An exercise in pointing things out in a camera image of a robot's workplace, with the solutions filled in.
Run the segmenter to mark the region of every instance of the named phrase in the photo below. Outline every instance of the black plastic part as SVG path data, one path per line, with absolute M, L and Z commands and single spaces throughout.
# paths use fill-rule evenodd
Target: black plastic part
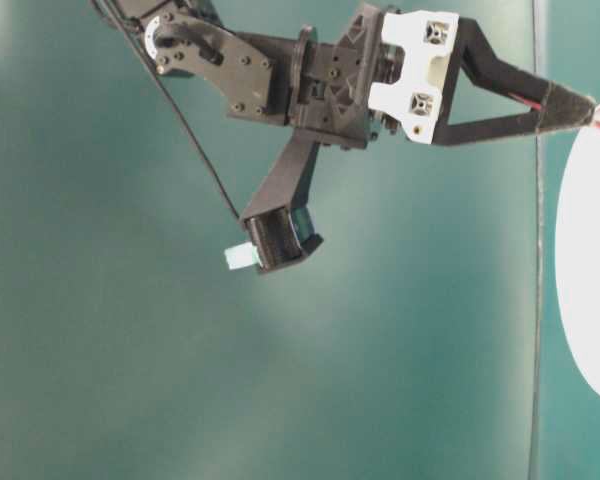
M 258 249 L 261 273 L 307 259 L 323 241 L 306 208 L 319 148 L 305 131 L 295 129 L 240 217 Z
M 449 125 L 460 69 L 477 87 L 537 108 L 520 115 Z M 460 145 L 578 128 L 591 123 L 594 111 L 593 99 L 498 59 L 478 23 L 460 18 L 433 143 Z

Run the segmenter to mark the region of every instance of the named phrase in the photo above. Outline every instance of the white connector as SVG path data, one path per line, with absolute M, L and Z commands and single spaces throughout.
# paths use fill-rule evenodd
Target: white connector
M 239 270 L 253 265 L 262 266 L 258 248 L 251 242 L 228 248 L 224 251 L 224 256 L 227 259 L 229 270 Z

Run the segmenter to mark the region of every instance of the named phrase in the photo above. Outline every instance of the black cable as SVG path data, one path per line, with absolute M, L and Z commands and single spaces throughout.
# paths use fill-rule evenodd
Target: black cable
M 216 187 L 218 189 L 218 192 L 220 193 L 220 196 L 222 196 L 222 199 L 224 200 L 224 203 L 226 204 L 229 211 L 231 212 L 231 215 L 233 215 L 233 217 L 237 221 L 239 221 L 240 215 L 238 214 L 238 211 L 234 207 L 233 202 L 231 201 L 231 198 L 229 198 L 229 194 L 225 190 L 224 185 L 222 184 L 222 181 L 220 180 L 220 177 L 218 176 L 218 172 L 216 172 L 216 169 L 214 168 L 213 164 L 207 157 L 207 154 L 202 149 L 202 145 L 200 145 L 200 142 L 198 141 L 195 134 L 193 133 L 193 130 L 191 130 L 191 127 L 189 126 L 189 123 L 187 122 L 187 119 L 185 118 L 184 114 L 182 113 L 180 108 L 178 108 L 178 105 L 176 104 L 175 100 L 173 99 L 171 94 L 167 91 L 165 86 L 160 81 L 160 78 L 158 77 L 157 73 L 155 72 L 155 70 L 153 68 L 153 63 L 145 56 L 144 52 L 140 49 L 138 44 L 131 37 L 131 34 L 129 33 L 129 31 L 126 28 L 124 28 L 122 19 L 118 15 L 118 12 L 111 5 L 111 1 L 110 0 L 101 0 L 101 1 L 103 2 L 106 9 L 109 11 L 108 18 L 113 22 L 114 26 L 116 28 L 118 28 L 118 30 L 120 30 L 124 34 L 124 37 L 125 37 L 127 43 L 129 44 L 129 46 L 131 47 L 133 52 L 136 54 L 136 56 L 140 59 L 140 61 L 142 62 L 142 65 L 144 65 L 144 67 L 145 67 L 145 70 L 151 76 L 151 78 L 155 82 L 156 86 L 158 87 L 158 90 L 160 90 L 160 92 L 164 96 L 165 100 L 171 106 L 171 109 L 178 117 L 178 120 L 179 120 L 180 124 L 182 125 L 182 128 L 184 128 L 185 133 L 187 134 L 187 137 L 189 138 L 189 141 L 191 142 L 191 145 L 193 146 L 194 150 L 197 152 L 198 156 L 200 157 L 200 160 L 202 160 L 202 163 L 204 164 L 204 166 L 209 171 L 209 174 L 213 178 L 213 180 L 216 184 Z

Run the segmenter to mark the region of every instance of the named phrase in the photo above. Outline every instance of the white bracket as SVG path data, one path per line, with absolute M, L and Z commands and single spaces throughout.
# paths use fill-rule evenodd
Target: white bracket
M 411 141 L 433 141 L 459 18 L 426 10 L 385 15 L 382 42 L 401 47 L 405 59 L 396 83 L 371 85 L 369 108 L 398 120 Z
M 151 58 L 153 58 L 154 60 L 158 56 L 158 49 L 156 47 L 156 44 L 153 41 L 153 36 L 155 35 L 156 30 L 158 29 L 159 26 L 160 26 L 160 15 L 158 15 L 157 17 L 154 17 L 149 22 L 149 24 L 147 25 L 147 28 L 144 32 L 144 48 L 147 51 L 147 53 L 149 54 L 149 56 Z

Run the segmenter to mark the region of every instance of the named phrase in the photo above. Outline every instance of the black metal bracket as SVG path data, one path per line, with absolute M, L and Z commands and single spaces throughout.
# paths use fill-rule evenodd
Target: black metal bracket
M 200 18 L 165 12 L 154 44 L 160 74 L 199 75 L 228 99 L 233 116 L 262 116 L 269 107 L 273 61 L 234 33 Z

